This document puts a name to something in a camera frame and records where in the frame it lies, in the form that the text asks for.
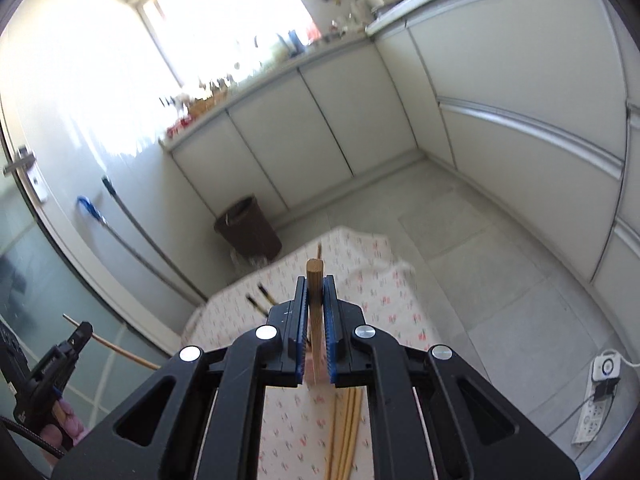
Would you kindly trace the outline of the left hand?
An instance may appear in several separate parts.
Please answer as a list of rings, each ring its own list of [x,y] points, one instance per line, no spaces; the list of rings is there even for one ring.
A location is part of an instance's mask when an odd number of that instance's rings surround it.
[[[63,448],[63,440],[70,438],[73,446],[90,432],[73,407],[64,399],[57,400],[53,405],[54,424],[44,426],[39,437],[54,448]]]

